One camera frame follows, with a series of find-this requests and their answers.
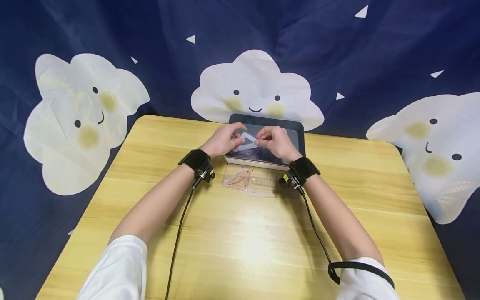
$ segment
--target white shirt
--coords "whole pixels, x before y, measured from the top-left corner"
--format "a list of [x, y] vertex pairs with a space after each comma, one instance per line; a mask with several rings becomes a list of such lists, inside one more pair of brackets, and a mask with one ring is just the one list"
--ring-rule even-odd
[[[136, 236], [115, 239], [88, 276], [77, 300], [144, 300], [147, 280], [147, 245]], [[352, 261], [386, 272], [370, 257]], [[399, 300], [392, 286], [368, 271], [344, 269], [337, 300]]]

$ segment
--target wrist-mounted camera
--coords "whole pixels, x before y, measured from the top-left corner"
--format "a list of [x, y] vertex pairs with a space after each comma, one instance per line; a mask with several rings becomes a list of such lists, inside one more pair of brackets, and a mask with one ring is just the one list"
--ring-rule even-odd
[[210, 164], [210, 156], [201, 149], [191, 150], [179, 162], [179, 165], [181, 164], [189, 166], [195, 172], [193, 188], [196, 188], [202, 180], [210, 183], [215, 178], [213, 167]]

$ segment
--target transparent acrylic sheet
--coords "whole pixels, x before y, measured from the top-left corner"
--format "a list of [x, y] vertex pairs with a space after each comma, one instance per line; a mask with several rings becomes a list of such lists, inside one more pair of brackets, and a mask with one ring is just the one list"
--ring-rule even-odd
[[251, 172], [252, 170], [250, 168], [227, 164], [222, 186], [247, 191]]
[[284, 197], [288, 199], [298, 199], [299, 193], [293, 188], [286, 189], [278, 183], [278, 179], [285, 172], [278, 171], [259, 171], [252, 170], [250, 174], [250, 184], [248, 195], [251, 197]]

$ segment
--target black cable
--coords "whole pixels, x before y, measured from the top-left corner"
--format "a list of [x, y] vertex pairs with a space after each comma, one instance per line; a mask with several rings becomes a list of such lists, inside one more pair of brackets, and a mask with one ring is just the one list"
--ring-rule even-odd
[[308, 211], [308, 217], [310, 218], [310, 222], [312, 223], [313, 231], [315, 231], [315, 234], [317, 235], [318, 241], [320, 242], [320, 244], [322, 245], [322, 248], [324, 249], [325, 256], [327, 257], [328, 263], [331, 264], [332, 260], [330, 259], [330, 256], [328, 255], [327, 248], [325, 247], [324, 242], [322, 241], [322, 238], [320, 238], [320, 235], [318, 234], [317, 228], [315, 227], [315, 223], [313, 222], [312, 213], [310, 212], [310, 208], [309, 208], [308, 202], [307, 202], [307, 197], [305, 197], [305, 193], [300, 193], [300, 194], [302, 195], [303, 199], [305, 200], [305, 205], [307, 206], [307, 211]]
[[173, 272], [173, 264], [175, 263], [175, 255], [177, 254], [177, 246], [179, 244], [180, 240], [180, 232], [181, 232], [181, 227], [183, 224], [183, 218], [185, 217], [185, 213], [187, 212], [187, 207], [188, 204], [190, 203], [190, 200], [192, 199], [193, 191], [195, 188], [192, 188], [192, 191], [190, 192], [190, 196], [188, 197], [187, 203], [185, 204], [185, 208], [183, 209], [183, 213], [181, 214], [180, 218], [180, 223], [179, 223], [179, 231], [177, 232], [177, 239], [175, 240], [175, 246], [173, 247], [173, 254], [172, 254], [172, 264], [170, 265], [170, 274], [168, 275], [168, 283], [167, 283], [167, 293], [165, 294], [165, 300], [168, 299], [168, 292], [170, 291], [170, 281], [172, 280], [172, 272]]

